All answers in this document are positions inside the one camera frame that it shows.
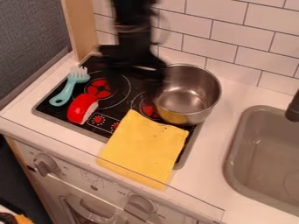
stainless steel bowl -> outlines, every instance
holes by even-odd
[[[171,65],[165,70],[165,82],[154,100],[158,114],[176,125],[203,122],[221,96],[216,76],[187,64]]]

white knob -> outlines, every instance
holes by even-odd
[[[56,161],[46,155],[45,153],[39,153],[33,160],[35,167],[41,176],[45,177],[48,173],[57,173],[60,168]]]

black stovetop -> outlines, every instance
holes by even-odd
[[[63,89],[66,84],[65,79],[37,105],[35,110],[38,116],[100,139],[102,142],[106,142],[112,136],[119,122],[130,109],[138,111],[153,121],[164,123],[150,101],[148,94],[150,83],[146,79],[132,71],[119,73],[111,70],[101,63],[99,56],[90,56],[81,66],[87,67],[91,76],[90,81],[76,84],[69,102],[64,106],[54,107],[49,100]],[[82,93],[96,95],[99,98],[99,107],[83,125],[80,125],[68,121],[66,113],[73,99]],[[187,145],[196,126],[180,128],[190,132],[185,143]]]

tile backsplash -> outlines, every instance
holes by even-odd
[[[100,44],[115,44],[111,0],[94,1]],[[161,0],[153,52],[288,95],[299,88],[299,0]]]

sink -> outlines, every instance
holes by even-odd
[[[225,164],[227,183],[252,200],[299,216],[299,123],[284,110],[243,112]]]

